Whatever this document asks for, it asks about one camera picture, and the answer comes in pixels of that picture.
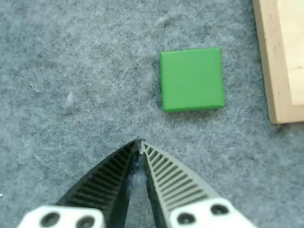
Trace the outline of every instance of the green block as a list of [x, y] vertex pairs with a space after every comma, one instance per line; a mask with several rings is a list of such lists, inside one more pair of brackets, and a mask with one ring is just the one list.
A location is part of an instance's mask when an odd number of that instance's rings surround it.
[[161, 53], [161, 93], [164, 111], [224, 107], [220, 48]]

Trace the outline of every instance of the screw hole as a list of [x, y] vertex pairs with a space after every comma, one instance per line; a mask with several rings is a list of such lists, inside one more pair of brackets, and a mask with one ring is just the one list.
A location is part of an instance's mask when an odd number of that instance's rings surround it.
[[190, 224], [195, 222], [194, 216], [188, 213], [180, 214], [177, 220], [180, 224]]
[[51, 227], [55, 225], [59, 220], [59, 214], [58, 213], [49, 213], [45, 217], [43, 217], [41, 221], [41, 225], [43, 227]]
[[223, 215], [223, 214], [227, 214], [229, 212], [228, 209], [222, 205], [212, 206], [211, 211], [214, 215]]
[[77, 222], [76, 228], [91, 228], [94, 225], [94, 218], [86, 216]]

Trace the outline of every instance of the carpet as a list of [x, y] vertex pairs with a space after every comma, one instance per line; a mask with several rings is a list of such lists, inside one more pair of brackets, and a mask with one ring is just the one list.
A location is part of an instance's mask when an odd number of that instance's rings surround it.
[[[135, 138], [260, 228], [304, 226], [304, 125], [268, 120], [251, 0], [0, 0], [0, 227]], [[162, 111], [159, 53], [221, 47], [226, 107]], [[135, 177], [126, 227], [155, 227]]]

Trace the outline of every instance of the wooden plank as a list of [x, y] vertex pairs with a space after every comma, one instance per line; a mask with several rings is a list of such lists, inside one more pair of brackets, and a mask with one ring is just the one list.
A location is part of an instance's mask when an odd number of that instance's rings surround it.
[[304, 121], [304, 0], [253, 0], [270, 120]]

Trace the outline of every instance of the wood edge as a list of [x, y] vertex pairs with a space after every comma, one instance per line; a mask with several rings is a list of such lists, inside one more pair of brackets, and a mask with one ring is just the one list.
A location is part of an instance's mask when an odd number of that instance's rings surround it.
[[259, 0], [253, 0], [253, 9], [256, 19], [256, 33], [259, 43], [260, 49], [260, 56], [261, 56], [261, 63], [262, 63], [262, 70], [264, 75], [264, 84], [265, 84], [265, 92], [266, 92], [266, 99], [267, 99], [267, 106], [268, 106], [268, 114], [270, 122], [273, 124], [278, 123], [277, 116], [276, 116], [276, 107], [274, 101], [274, 92], [272, 89], [272, 82], [270, 80], [270, 72], [269, 72], [269, 60], [267, 55], [267, 48], [266, 48], [266, 38], [264, 35], [264, 24], [262, 20], [262, 12], [261, 12], [261, 5]]
[[292, 104], [277, 0], [253, 0], [270, 122], [304, 121], [304, 105]]

